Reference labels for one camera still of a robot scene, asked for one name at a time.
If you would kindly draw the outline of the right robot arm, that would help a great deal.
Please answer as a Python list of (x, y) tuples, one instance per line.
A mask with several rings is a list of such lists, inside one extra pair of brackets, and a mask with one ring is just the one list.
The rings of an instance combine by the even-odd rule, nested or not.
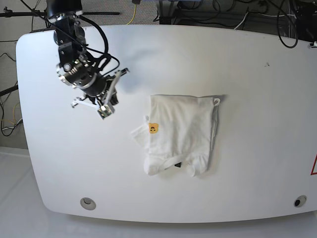
[[(119, 77), (128, 69), (114, 69), (115, 75), (102, 74), (103, 69), (115, 57), (108, 52), (108, 40), (99, 25), (84, 17), (79, 0), (49, 0), (47, 2), (47, 19), (55, 27), (54, 41), (58, 45), (60, 63), (59, 79), (74, 88), (80, 89), (84, 95), (81, 101), (89, 99), (92, 104), (101, 108), (107, 104), (118, 104), (115, 85)], [(104, 48), (94, 57), (85, 39), (81, 21), (94, 26), (104, 43)]]

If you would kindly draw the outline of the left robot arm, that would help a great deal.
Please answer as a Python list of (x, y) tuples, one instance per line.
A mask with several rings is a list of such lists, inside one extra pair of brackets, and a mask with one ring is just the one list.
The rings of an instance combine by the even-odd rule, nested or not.
[(313, 43), (309, 43), (309, 44), (308, 44), (308, 47), (309, 47), (310, 49), (317, 48), (317, 41), (314, 41)]

